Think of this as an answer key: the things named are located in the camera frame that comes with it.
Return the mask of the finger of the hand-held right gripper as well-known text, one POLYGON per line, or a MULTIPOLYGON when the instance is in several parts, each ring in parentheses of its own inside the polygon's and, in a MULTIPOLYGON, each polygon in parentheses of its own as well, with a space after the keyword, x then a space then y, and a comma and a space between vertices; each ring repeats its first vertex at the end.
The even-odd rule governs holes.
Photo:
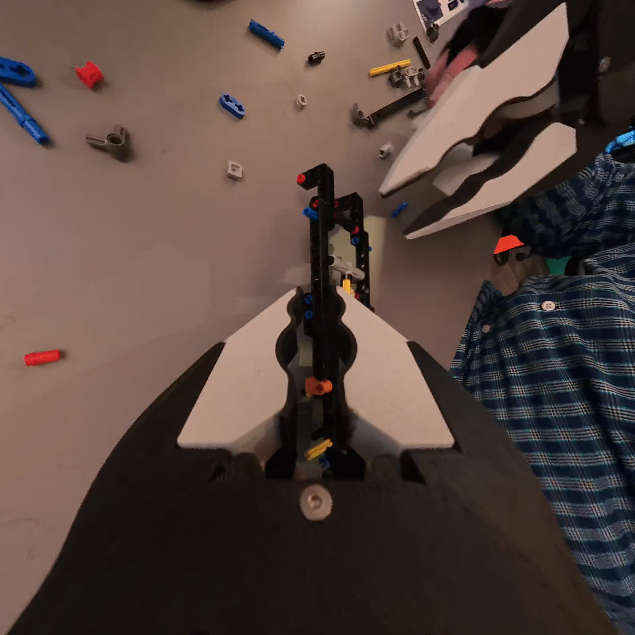
POLYGON ((472 156, 465 144, 432 181, 440 195, 411 218, 402 234, 412 240, 499 210, 550 176, 577 152, 576 130, 560 122, 530 121, 500 154, 472 156))
POLYGON ((567 3, 514 4, 491 42, 492 60, 456 76, 396 157, 378 191, 388 197, 432 171, 449 150, 480 131, 500 106, 546 88, 569 38, 567 3))

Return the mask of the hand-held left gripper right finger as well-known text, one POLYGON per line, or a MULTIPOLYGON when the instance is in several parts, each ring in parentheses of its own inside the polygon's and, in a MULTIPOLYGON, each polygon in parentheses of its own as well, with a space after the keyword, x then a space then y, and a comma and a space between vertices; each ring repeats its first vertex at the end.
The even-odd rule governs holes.
POLYGON ((341 322, 355 344, 344 372, 349 446, 367 466, 380 455, 450 449, 455 438, 408 340, 351 294, 341 288, 337 293, 344 303, 341 322))

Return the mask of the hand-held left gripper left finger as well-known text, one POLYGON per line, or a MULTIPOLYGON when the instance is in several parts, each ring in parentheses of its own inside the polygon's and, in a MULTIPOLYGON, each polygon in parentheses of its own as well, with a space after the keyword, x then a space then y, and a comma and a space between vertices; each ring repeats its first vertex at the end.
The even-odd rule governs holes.
POLYGON ((303 302, 302 289, 291 290, 222 342, 177 438, 180 449, 248 453, 262 467, 282 449, 281 421, 297 399, 290 366, 303 302))

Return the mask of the black lego gear rack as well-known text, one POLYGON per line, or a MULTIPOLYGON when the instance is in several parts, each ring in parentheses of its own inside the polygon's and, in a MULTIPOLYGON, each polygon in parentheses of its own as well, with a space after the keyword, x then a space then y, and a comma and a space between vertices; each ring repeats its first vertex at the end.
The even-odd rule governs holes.
POLYGON ((425 88, 420 87, 417 90, 413 90, 403 95, 399 99, 379 108, 375 112, 372 112, 366 117, 366 127, 370 130, 376 127, 379 123, 392 117, 393 115, 402 112, 403 110, 424 104, 427 98, 427 91, 425 88))

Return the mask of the black lego chassis assembly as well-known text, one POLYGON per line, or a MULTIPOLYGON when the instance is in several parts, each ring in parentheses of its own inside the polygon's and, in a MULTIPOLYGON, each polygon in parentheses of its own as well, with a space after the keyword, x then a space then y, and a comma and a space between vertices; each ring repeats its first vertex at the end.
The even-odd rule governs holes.
POLYGON ((323 473, 334 480, 361 481, 366 462, 351 447, 352 414, 347 406, 344 376, 350 369, 357 345, 350 329, 342 323, 345 301, 331 282, 329 272, 329 230, 332 223, 320 218, 309 222, 311 318, 304 318, 312 338, 313 377, 322 385, 314 400, 321 405, 321 424, 314 440, 330 441, 323 452, 329 463, 323 473))

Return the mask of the black lego liftarm axle tube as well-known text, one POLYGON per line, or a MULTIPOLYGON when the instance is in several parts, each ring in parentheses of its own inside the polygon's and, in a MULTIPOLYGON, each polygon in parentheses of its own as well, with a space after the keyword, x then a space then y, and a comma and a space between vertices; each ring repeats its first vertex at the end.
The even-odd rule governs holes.
POLYGON ((363 200, 354 192, 338 197, 334 202, 335 223, 353 237, 360 237, 364 231, 363 200))

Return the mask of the black lego liftarm blue pin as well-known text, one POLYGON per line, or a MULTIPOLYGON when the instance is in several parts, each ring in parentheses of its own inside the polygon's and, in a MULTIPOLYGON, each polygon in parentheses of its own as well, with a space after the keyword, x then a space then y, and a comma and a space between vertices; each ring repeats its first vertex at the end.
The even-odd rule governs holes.
POLYGON ((305 191, 316 190, 303 215, 311 222, 324 222, 328 230, 335 225, 335 180, 332 169, 318 164, 296 176, 296 183, 305 191))

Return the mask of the person's right forearm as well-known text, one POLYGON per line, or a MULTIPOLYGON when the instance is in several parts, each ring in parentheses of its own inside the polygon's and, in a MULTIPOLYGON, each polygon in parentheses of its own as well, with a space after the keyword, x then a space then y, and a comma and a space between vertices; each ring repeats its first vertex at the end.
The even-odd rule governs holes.
POLYGON ((574 177, 495 213, 538 256, 634 254, 634 164, 602 153, 574 177))

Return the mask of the red lego bush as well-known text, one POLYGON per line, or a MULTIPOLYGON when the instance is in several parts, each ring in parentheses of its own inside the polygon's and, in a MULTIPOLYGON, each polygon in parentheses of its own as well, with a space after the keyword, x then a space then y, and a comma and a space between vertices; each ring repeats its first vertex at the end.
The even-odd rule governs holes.
POLYGON ((91 60, 86 60, 82 66, 75 66, 74 71, 80 82, 90 90, 100 88, 105 81, 101 69, 91 60))

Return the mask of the person's right hand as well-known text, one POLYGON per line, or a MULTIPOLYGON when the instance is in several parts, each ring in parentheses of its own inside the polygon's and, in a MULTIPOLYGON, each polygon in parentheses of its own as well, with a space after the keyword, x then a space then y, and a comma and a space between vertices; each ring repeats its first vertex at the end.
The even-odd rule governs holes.
POLYGON ((458 50, 447 45, 425 76, 424 86, 429 108, 434 107, 449 89, 455 78, 479 57, 479 49, 474 42, 458 50))

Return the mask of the blue red printed sheet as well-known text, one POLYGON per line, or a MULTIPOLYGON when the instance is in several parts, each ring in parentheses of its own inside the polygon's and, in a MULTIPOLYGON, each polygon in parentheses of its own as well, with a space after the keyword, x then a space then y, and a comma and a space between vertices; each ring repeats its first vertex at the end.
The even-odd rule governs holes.
POLYGON ((433 25, 441 27, 453 16, 487 3, 489 1, 412 1, 424 31, 433 25))

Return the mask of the person's plaid shirt torso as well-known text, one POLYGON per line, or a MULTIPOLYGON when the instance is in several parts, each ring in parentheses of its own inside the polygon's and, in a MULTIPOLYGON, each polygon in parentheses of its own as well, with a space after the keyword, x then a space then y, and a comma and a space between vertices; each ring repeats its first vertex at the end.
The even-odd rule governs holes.
POLYGON ((598 603, 633 634, 634 245, 508 296, 484 281, 451 374, 523 454, 598 603))

